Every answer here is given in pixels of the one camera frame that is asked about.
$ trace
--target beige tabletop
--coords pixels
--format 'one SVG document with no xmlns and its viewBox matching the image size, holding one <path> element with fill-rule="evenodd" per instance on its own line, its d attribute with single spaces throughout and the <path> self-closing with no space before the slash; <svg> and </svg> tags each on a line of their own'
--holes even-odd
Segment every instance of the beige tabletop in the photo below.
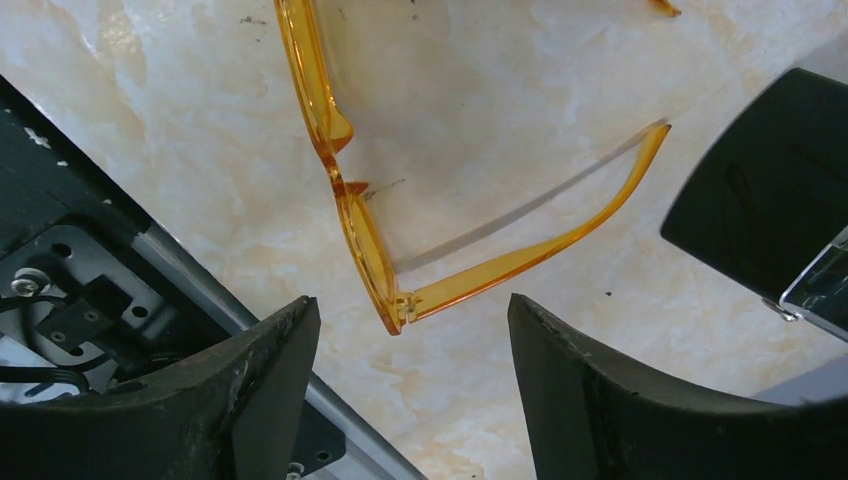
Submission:
<svg viewBox="0 0 848 480">
<path fill-rule="evenodd" d="M 846 351 L 781 322 L 659 227 L 709 145 L 782 71 L 848 73 L 835 67 L 848 67 L 837 48 L 848 1 L 678 3 L 683 15 L 668 19 L 642 0 L 317 0 L 339 105 L 357 129 L 340 162 L 374 187 L 404 284 L 575 225 L 623 180 L 633 151 L 569 179 L 647 124 L 674 125 L 607 224 L 400 337 L 386 334 L 350 259 L 270 0 L 4 0 L 0 74 L 257 316 L 318 297 L 315 370 L 427 476 L 529 478 L 511 292 L 651 366 L 740 395 Z"/>
</svg>

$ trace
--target transparent amber frame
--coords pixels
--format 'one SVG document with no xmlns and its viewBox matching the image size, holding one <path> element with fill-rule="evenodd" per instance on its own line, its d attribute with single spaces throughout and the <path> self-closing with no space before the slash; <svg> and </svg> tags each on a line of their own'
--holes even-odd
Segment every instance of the transparent amber frame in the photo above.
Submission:
<svg viewBox="0 0 848 480">
<path fill-rule="evenodd" d="M 654 0 L 671 16 L 680 14 L 665 0 Z M 636 163 L 615 197 L 586 223 L 548 241 L 501 255 L 412 292 L 402 291 L 391 259 L 365 203 L 364 182 L 346 182 L 336 154 L 353 138 L 353 126 L 336 107 L 311 0 L 275 0 L 289 66 L 309 136 L 336 199 L 339 219 L 377 312 L 392 335 L 404 325 L 477 295 L 565 250 L 609 219 L 645 176 L 671 125 L 648 127 Z"/>
</svg>

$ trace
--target orange eyeglass frame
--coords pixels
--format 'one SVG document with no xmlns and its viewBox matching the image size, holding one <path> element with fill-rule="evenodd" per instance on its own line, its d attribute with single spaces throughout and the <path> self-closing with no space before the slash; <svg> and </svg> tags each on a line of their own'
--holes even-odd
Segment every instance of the orange eyeglass frame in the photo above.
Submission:
<svg viewBox="0 0 848 480">
<path fill-rule="evenodd" d="M 680 12 L 665 0 L 663 11 Z M 439 312 L 508 280 L 565 250 L 610 218 L 642 180 L 671 125 L 646 129 L 629 177 L 610 203 L 586 223 L 558 237 L 515 250 L 412 292 L 402 291 L 394 268 L 365 203 L 368 184 L 346 182 L 336 154 L 353 138 L 353 126 L 338 110 L 327 77 L 311 0 L 275 0 L 283 43 L 315 151 L 324 164 L 342 228 L 356 267 L 377 312 L 392 335 L 404 325 Z"/>
</svg>

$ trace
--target yellow glasses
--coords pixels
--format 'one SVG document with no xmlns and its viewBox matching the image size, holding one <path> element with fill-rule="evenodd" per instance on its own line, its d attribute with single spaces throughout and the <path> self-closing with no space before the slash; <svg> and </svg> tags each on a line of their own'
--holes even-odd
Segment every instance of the yellow glasses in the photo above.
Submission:
<svg viewBox="0 0 848 480">
<path fill-rule="evenodd" d="M 368 184 L 346 182 L 336 163 L 336 154 L 353 138 L 353 126 L 336 108 L 311 0 L 275 1 L 289 66 L 309 136 L 330 179 L 339 218 L 356 267 L 380 318 L 392 335 L 400 334 L 403 326 L 408 323 L 448 308 L 538 265 L 598 228 L 636 189 L 671 129 L 671 125 L 658 125 L 646 130 L 636 163 L 624 186 L 606 207 L 583 225 L 423 288 L 412 292 L 403 291 L 365 203 L 364 194 Z M 670 16 L 680 14 L 665 0 L 652 1 L 657 2 Z"/>
</svg>

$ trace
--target marble tile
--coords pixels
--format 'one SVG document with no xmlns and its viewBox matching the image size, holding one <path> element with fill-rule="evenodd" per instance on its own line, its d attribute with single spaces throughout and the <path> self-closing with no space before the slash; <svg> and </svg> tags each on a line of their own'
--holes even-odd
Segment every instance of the marble tile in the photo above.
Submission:
<svg viewBox="0 0 848 480">
<path fill-rule="evenodd" d="M 620 184 L 633 150 L 473 244 L 426 255 L 644 125 L 674 128 L 598 231 L 390 338 L 349 258 L 272 2 L 6 0 L 0 73 L 258 316 L 317 296 L 316 371 L 431 478 L 533 474 L 505 319 L 513 291 L 656 368 L 740 395 L 846 352 L 779 321 L 658 230 L 759 91 L 796 62 L 844 60 L 832 46 L 848 32 L 848 1 L 688 0 L 673 20 L 638 0 L 316 3 L 357 128 L 340 161 L 375 188 L 405 285 L 566 230 Z"/>
</svg>

